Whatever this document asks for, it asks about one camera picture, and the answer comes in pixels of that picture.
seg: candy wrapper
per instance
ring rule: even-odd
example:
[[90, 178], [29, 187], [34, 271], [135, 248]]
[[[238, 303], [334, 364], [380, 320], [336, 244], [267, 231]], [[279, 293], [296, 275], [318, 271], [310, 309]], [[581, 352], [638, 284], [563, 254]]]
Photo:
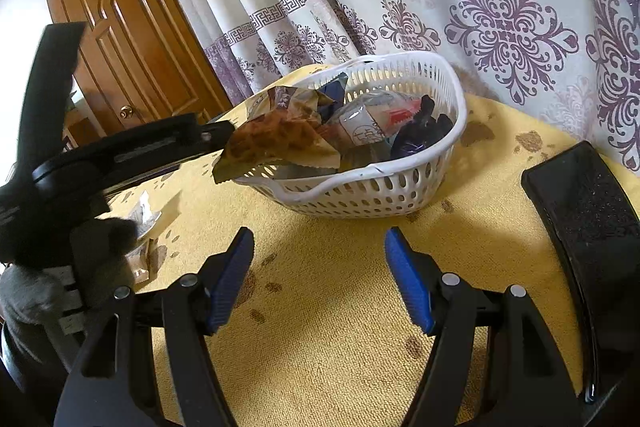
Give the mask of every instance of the candy wrapper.
[[345, 104], [318, 133], [344, 153], [397, 133], [420, 109], [420, 98], [399, 91], [376, 89]]
[[231, 135], [213, 167], [214, 181], [237, 178], [262, 164], [338, 168], [340, 154], [316, 132], [322, 121], [318, 108], [332, 103], [315, 89], [267, 90], [249, 108], [249, 120]]
[[140, 194], [138, 203], [136, 203], [131, 209], [127, 219], [136, 222], [138, 240], [140, 240], [154, 227], [161, 215], [162, 212], [160, 211], [151, 212], [151, 206], [149, 205], [149, 193], [145, 190]]
[[392, 160], [428, 149], [453, 128], [453, 122], [446, 114], [441, 113], [437, 120], [431, 116], [434, 107], [433, 99], [425, 94], [420, 101], [420, 111], [398, 131], [391, 147]]

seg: door knob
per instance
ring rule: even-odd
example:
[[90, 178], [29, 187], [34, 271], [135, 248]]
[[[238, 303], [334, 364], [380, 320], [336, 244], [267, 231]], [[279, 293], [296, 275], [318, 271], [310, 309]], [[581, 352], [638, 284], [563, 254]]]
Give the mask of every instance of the door knob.
[[120, 108], [120, 117], [124, 120], [131, 118], [133, 115], [133, 108], [130, 105], [123, 105]]

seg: snack package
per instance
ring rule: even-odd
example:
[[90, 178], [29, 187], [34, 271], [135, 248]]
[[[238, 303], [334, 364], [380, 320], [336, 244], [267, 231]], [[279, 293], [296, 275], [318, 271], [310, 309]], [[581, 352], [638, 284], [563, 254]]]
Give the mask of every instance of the snack package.
[[414, 95], [375, 89], [337, 110], [318, 133], [344, 153], [393, 136], [419, 109], [420, 98]]
[[301, 87], [276, 86], [263, 93], [243, 123], [229, 138], [213, 167], [221, 183], [265, 163], [295, 163], [305, 167], [338, 168], [340, 153], [316, 132], [319, 107], [333, 103], [327, 95]]
[[319, 87], [318, 91], [327, 95], [330, 99], [334, 100], [329, 105], [318, 107], [318, 113], [322, 119], [322, 123], [329, 120], [334, 113], [344, 105], [344, 90], [347, 87], [349, 81], [349, 75], [346, 73], [340, 73], [324, 86]]
[[428, 149], [453, 128], [453, 122], [446, 114], [441, 113], [437, 120], [431, 116], [434, 107], [431, 97], [425, 94], [420, 101], [420, 111], [398, 131], [391, 146], [392, 160]]

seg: metal screw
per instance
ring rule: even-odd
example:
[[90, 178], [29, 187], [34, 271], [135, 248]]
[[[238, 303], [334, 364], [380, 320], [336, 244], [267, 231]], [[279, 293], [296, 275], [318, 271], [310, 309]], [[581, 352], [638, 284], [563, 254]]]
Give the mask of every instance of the metal screw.
[[514, 297], [524, 297], [526, 294], [527, 294], [526, 289], [524, 289], [519, 284], [514, 284], [511, 287], [511, 295], [513, 295]]
[[454, 273], [446, 273], [442, 276], [442, 282], [447, 286], [457, 286], [460, 284], [460, 277]]
[[130, 293], [131, 288], [129, 288], [128, 286], [118, 286], [114, 290], [113, 296], [119, 301], [121, 299], [126, 299], [127, 297], [129, 297]]
[[194, 273], [186, 273], [180, 277], [180, 286], [183, 288], [191, 288], [198, 282], [198, 276]]

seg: gray fabric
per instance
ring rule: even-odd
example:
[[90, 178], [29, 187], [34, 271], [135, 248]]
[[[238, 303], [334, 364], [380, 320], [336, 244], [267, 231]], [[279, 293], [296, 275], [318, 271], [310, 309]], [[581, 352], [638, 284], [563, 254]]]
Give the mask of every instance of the gray fabric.
[[[114, 287], [132, 285], [123, 255], [136, 236], [135, 223], [123, 219], [92, 219], [70, 234], [76, 283], [89, 308]], [[0, 277], [2, 360], [20, 390], [42, 403], [47, 417], [55, 411], [78, 350], [58, 325], [64, 294], [60, 280], [24, 266], [10, 266]]]

